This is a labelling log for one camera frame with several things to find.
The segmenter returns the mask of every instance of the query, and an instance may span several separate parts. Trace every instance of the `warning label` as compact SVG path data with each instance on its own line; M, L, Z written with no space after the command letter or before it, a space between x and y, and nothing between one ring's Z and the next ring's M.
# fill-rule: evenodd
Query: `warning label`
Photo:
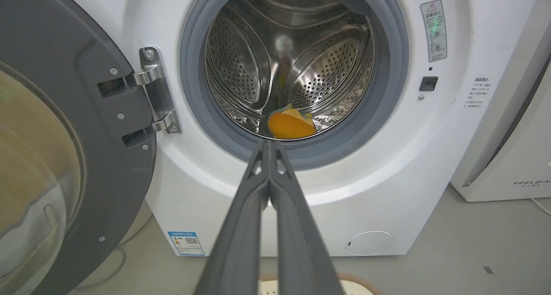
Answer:
M446 20L444 18L442 0L435 0L421 4L421 15L423 15L425 30L427 31L429 62L446 58Z
M181 256L205 256L195 232L168 232Z
M463 103L463 107L467 109L480 109L490 98L490 90L493 83L489 78L475 78L471 83L471 90Z

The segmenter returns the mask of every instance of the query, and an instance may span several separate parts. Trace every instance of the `metal hinge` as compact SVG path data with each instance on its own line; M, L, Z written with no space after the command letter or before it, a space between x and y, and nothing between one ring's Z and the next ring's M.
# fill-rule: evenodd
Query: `metal hinge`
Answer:
M140 48L139 59L143 71L126 76L124 78L126 85L144 87L153 112L151 124L153 130L156 132L166 130L169 134L180 134L182 132L180 120L174 107L159 50L155 47Z

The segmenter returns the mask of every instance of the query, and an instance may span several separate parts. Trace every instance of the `screw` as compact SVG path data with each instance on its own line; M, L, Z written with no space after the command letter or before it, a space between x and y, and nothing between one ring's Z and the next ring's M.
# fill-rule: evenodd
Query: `screw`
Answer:
M152 61L155 59L155 52L152 49L145 50L145 59Z

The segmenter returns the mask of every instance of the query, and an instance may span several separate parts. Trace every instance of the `washing machine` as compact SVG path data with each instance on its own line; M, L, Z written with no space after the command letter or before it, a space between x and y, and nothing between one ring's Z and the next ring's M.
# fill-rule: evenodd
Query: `washing machine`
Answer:
M0 292L61 294L144 198L176 255L208 256L289 104L317 130L282 142L329 253L405 254L535 0L0 2ZM263 256L276 225L269 205Z

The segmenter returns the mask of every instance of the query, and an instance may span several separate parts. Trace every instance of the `small black square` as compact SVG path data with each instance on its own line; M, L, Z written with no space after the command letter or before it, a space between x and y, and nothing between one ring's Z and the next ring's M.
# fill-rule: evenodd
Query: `small black square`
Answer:
M423 77L421 81L420 91L433 91L438 82L438 77Z
M486 270L486 273L487 273L488 275L493 275L493 274L494 274L494 272L492 271L492 269L491 269L490 267L488 267L488 266L482 266L482 268L484 268L484 270Z

